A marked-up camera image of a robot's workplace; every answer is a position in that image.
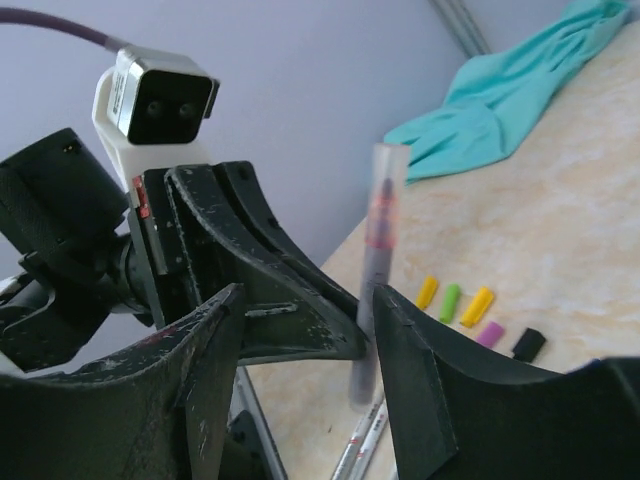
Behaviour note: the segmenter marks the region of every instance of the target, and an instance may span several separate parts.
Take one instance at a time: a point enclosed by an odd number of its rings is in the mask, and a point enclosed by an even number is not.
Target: pink cap
[[[489,322],[489,325],[476,337],[476,342],[487,348],[493,348],[502,335],[504,335],[504,327],[496,322]]]

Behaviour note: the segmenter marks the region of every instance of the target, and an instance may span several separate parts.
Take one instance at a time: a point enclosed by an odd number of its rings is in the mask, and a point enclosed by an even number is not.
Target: metal rod
[[[430,3],[467,57],[491,53],[487,41],[462,0],[430,0]]]
[[[262,413],[260,402],[249,378],[249,372],[246,367],[238,367],[233,385],[233,398],[229,409],[230,419],[235,418],[243,410],[248,411],[253,417],[258,435],[260,435],[262,447],[267,456],[267,462],[269,463],[268,468],[273,475],[273,480],[287,480],[287,472],[282,465],[282,460],[271,436],[269,425]]]
[[[387,402],[385,401],[380,405],[378,413],[376,414],[376,420],[362,443],[362,447],[356,457],[356,462],[353,465],[353,470],[351,470],[349,480],[362,480],[367,473],[367,468],[371,463],[373,453],[378,446],[382,432],[384,432],[384,429],[387,426],[387,422],[389,420],[389,415],[387,413]]]
[[[384,401],[384,390],[380,389],[377,393],[376,398],[371,405],[369,411],[362,416],[358,424],[356,425],[355,430],[351,434],[351,438],[347,443],[340,460],[338,461],[338,465],[333,472],[333,476],[331,480],[346,480],[349,478],[349,474],[351,473],[351,469],[353,468],[353,464],[356,461],[356,457],[358,456],[358,451],[362,446],[362,442],[364,441],[367,433],[371,429],[371,425],[376,418],[376,414],[378,413],[378,409],[382,402]]]

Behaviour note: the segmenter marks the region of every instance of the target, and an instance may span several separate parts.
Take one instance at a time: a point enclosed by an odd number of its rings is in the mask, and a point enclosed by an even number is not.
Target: metal frame
[[[467,57],[491,53],[463,0],[429,0]]]
[[[260,436],[260,442],[266,456],[267,467],[273,480],[287,480],[288,476],[282,465],[280,454],[278,453],[269,425],[264,417],[260,401],[256,395],[249,372],[246,367],[238,367],[236,378],[233,383],[233,396],[231,397],[231,406],[229,408],[229,418],[233,420],[243,411],[249,412],[253,417],[253,421]]]

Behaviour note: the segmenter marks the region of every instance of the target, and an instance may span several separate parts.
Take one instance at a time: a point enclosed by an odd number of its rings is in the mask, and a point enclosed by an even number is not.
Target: pen
[[[333,472],[331,480],[346,480],[347,478],[349,478],[353,463],[355,462],[358,451],[362,446],[362,441],[371,428],[371,424],[376,418],[378,409],[380,408],[380,405],[383,401],[384,390],[380,389],[380,391],[376,395],[376,399],[373,402],[373,405],[371,405],[371,408],[369,409],[367,414],[364,415],[356,425],[356,428],[353,431],[351,438],[349,439],[349,443],[347,443],[347,447],[344,449],[344,452],[342,453],[342,456],[338,461],[338,465]]]
[[[353,470],[351,470],[349,480],[362,480],[364,478],[365,473],[367,473],[369,463],[371,463],[373,452],[378,446],[378,442],[380,441],[384,428],[387,426],[388,419],[387,402],[383,402],[378,409],[373,426],[369,430],[369,433],[367,433],[364,442],[362,442],[362,447],[360,447],[360,451],[356,456],[356,461],[353,464]]]
[[[391,257],[398,229],[399,193],[406,178],[411,147],[378,143],[373,149],[373,189],[367,215],[365,257],[356,322],[369,339],[365,357],[351,366],[349,401],[361,411],[371,404],[376,386],[378,351],[372,301],[376,285],[389,282]]]

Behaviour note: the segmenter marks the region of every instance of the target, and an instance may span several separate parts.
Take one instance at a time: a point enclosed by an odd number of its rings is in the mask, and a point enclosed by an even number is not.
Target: black cap
[[[511,349],[513,358],[521,362],[533,362],[546,341],[547,339],[539,331],[527,328],[515,347]]]

